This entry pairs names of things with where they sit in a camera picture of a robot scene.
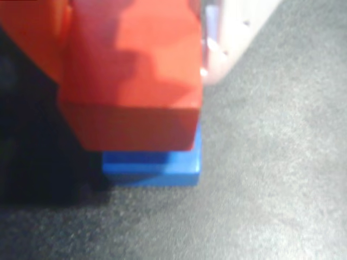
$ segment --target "floor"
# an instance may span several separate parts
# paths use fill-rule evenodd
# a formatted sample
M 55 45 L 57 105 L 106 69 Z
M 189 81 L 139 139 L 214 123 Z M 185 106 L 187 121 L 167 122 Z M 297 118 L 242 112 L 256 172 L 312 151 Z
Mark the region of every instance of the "floor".
M 284 0 L 205 89 L 197 187 L 0 208 L 0 258 L 346 259 L 346 14 L 345 0 Z

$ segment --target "blue block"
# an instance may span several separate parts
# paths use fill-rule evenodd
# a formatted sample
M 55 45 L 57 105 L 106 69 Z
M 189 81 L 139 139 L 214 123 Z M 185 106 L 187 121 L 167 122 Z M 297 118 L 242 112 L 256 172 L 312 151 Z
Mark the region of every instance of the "blue block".
M 201 171 L 201 128 L 188 152 L 104 152 L 102 170 L 115 185 L 194 186 Z

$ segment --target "white plastic piece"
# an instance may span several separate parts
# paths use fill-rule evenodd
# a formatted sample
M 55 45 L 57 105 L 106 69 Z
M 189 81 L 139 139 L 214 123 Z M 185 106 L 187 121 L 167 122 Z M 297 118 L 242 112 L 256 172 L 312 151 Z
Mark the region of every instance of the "white plastic piece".
M 205 85 L 223 79 L 282 0 L 220 0 L 206 11 Z

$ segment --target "toy block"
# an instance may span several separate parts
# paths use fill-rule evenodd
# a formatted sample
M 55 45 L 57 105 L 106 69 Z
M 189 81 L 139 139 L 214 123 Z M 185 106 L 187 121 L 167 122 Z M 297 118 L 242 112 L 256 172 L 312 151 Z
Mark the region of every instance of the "toy block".
M 82 146 L 189 151 L 202 105 L 190 1 L 74 0 L 72 10 L 58 103 Z
M 104 152 L 104 175 L 119 186 L 194 186 L 201 171 L 201 130 L 183 152 Z

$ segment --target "red lego brick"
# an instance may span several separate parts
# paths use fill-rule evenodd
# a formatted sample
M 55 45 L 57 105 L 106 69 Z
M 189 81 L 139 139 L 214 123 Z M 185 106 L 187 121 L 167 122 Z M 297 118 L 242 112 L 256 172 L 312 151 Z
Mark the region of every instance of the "red lego brick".
M 59 106 L 84 148 L 189 150 L 202 105 L 190 0 L 74 0 Z

